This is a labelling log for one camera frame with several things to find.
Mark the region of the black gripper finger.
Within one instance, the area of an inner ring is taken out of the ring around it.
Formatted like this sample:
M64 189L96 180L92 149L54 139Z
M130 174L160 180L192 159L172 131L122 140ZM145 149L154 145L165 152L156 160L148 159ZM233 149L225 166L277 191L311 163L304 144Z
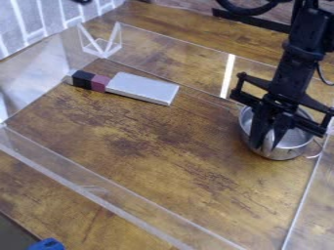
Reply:
M273 120L272 130L273 130L273 143L275 148L281 141L287 131L293 127L293 115L291 113L279 113Z
M252 120L249 126L249 146L259 148L264 136L271 129L273 121L275 109L265 103L259 103L252 112Z

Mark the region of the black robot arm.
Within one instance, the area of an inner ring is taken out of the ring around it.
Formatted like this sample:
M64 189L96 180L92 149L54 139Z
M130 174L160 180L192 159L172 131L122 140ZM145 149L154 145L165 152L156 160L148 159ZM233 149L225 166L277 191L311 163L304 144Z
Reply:
M324 135L334 107L305 93L311 77L319 72L319 62L334 52L334 14L317 7L317 0L268 0L260 7L245 9L228 0L216 0L235 15L257 16L277 4L292 1L293 11L283 56L269 81L237 74L237 85L229 98L252 110L249 147L263 145L267 135L277 144L288 130L299 128L312 135Z

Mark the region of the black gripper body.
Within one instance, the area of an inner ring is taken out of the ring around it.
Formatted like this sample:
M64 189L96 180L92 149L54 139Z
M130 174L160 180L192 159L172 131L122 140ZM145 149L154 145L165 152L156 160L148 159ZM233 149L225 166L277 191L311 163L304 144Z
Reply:
M329 119L334 117L332 107L325 106L319 101L312 99L307 93L303 93L301 97L293 100L280 93L271 93L268 91L271 82L257 77L249 76L244 72L240 72L237 74L237 78L237 85L232 89L229 94L229 98L232 100L248 106L251 108L251 111L253 111L259 103L271 105L275 109L273 120L279 113L291 113L293 115L293 127L291 129L299 128L317 137L321 137L324 135ZM243 91L245 83L249 83L252 86L265 91L265 94L261 98L257 98L256 96ZM300 105L324 114L320 123L316 123L309 118L304 118L297 114L297 107Z

